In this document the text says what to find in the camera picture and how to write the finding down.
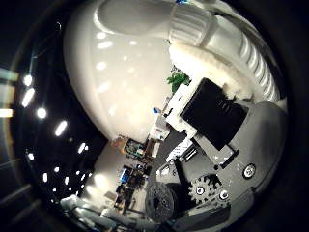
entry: blue object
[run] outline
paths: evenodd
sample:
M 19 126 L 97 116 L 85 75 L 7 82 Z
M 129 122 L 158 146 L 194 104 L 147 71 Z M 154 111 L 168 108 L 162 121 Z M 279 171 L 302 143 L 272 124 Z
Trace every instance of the blue object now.
M 156 114 L 156 113 L 159 113 L 159 110 L 156 107 L 154 107 L 153 112 Z
M 177 4 L 185 4 L 188 0 L 176 0 Z
M 126 168 L 124 168 L 124 171 L 122 175 L 120 176 L 119 180 L 121 181 L 121 183 L 125 184 L 127 183 L 128 178 L 129 178 L 129 171 Z

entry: screw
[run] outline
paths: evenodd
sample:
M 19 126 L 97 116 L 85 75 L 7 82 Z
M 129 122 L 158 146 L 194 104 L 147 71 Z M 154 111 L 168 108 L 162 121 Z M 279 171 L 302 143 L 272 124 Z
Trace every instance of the screw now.
M 220 197 L 221 200 L 226 200 L 229 197 L 228 191 L 227 190 L 222 190 L 220 192 L 219 197 Z
M 254 176 L 256 171 L 256 167 L 253 163 L 250 163 L 249 165 L 247 165 L 244 170 L 243 170 L 243 177 L 245 179 L 250 179 Z
M 205 192 L 205 190 L 204 190 L 203 187 L 198 187 L 198 188 L 196 188 L 196 193 L 197 193 L 198 195 L 202 195 L 204 192 Z

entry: black panel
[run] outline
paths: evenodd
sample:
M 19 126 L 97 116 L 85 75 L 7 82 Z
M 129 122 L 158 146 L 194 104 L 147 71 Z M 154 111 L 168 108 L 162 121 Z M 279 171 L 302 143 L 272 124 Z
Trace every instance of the black panel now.
M 245 115 L 241 106 L 227 100 L 218 86 L 203 79 L 181 117 L 220 150 L 232 140 Z

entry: green plant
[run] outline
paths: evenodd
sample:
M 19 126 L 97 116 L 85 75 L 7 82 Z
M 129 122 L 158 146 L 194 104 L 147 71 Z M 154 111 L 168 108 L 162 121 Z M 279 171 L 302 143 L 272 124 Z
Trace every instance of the green plant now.
M 172 76 L 167 77 L 167 83 L 172 84 L 172 93 L 175 94 L 181 84 L 188 85 L 190 83 L 190 78 L 184 72 L 175 71 Z

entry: black gear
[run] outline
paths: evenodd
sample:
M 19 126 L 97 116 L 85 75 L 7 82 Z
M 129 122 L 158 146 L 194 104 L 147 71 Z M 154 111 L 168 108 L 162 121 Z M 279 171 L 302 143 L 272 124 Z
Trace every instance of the black gear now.
M 207 176 L 200 177 L 194 182 L 191 182 L 191 187 L 188 189 L 191 200 L 195 201 L 196 204 L 205 204 L 215 195 L 215 186 Z

